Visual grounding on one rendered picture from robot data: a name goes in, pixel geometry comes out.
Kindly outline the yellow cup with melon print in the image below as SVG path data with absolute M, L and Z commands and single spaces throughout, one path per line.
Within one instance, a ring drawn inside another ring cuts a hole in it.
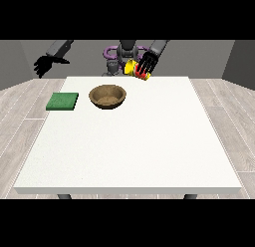
M 139 78 L 141 80 L 148 80 L 149 77 L 150 77 L 150 73 L 140 73 L 138 70 L 137 70 L 137 66 L 138 66 L 138 62 L 136 62 L 135 60 L 128 60 L 126 62 L 126 65 L 125 65 L 125 74 L 126 75 L 129 75 L 129 76 L 133 76 L 133 77 L 136 77 L 136 78 Z

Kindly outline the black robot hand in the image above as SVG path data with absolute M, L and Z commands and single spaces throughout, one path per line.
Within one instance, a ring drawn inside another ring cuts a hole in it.
M 154 51 L 146 51 L 137 65 L 139 74 L 151 74 L 158 63 L 158 54 Z
M 39 78 L 42 78 L 51 68 L 52 65 L 56 64 L 69 64 L 69 61 L 63 58 L 52 57 L 52 56 L 41 56 L 34 63 L 34 71 Z

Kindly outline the brown wooden bowl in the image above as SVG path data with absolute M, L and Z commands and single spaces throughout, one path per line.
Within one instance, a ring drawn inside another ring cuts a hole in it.
M 99 109 L 112 110 L 125 100 L 127 92 L 117 85 L 100 85 L 89 93 L 90 101 Z

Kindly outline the green square pad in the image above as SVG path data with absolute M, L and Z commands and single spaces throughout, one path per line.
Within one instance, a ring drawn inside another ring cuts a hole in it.
M 46 105 L 47 111 L 72 111 L 75 108 L 78 93 L 53 93 Z

